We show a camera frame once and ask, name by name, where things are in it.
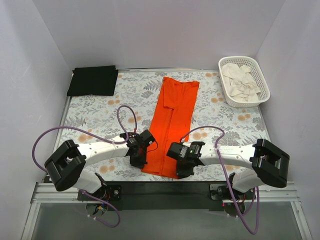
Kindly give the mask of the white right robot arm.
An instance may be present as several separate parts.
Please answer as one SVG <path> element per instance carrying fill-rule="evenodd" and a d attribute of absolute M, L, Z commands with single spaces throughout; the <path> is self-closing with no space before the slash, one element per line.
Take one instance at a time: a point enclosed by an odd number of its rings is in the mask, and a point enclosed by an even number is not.
<path fill-rule="evenodd" d="M 229 183 L 212 190 L 220 199 L 239 200 L 261 185 L 274 188 L 287 186 L 290 156 L 266 139 L 243 146 L 215 146 L 203 141 L 173 142 L 166 155 L 176 161 L 179 179 L 194 174 L 198 166 L 221 165 L 244 170 L 227 175 Z"/>

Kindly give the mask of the orange t-shirt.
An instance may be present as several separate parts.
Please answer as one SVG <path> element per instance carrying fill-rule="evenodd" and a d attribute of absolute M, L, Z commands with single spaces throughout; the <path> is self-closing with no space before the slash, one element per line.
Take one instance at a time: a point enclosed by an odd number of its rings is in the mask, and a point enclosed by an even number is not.
<path fill-rule="evenodd" d="M 177 179 L 177 161 L 167 156 L 171 143 L 179 142 L 189 132 L 200 83 L 180 82 L 164 77 L 158 96 L 150 133 L 158 143 L 146 154 L 144 173 Z"/>

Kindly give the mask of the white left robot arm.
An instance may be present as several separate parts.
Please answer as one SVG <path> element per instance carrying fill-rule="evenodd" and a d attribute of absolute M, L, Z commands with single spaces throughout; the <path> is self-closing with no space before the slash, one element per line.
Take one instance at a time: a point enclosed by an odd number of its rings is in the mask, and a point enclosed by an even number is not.
<path fill-rule="evenodd" d="M 122 133 L 110 140 L 94 143 L 74 143 L 66 140 L 44 163 L 44 167 L 58 192 L 77 188 L 89 193 L 95 200 L 111 194 L 99 173 L 86 167 L 112 158 L 129 157 L 130 165 L 143 169 L 147 164 L 147 148 L 156 142 L 149 130 L 142 133 Z"/>

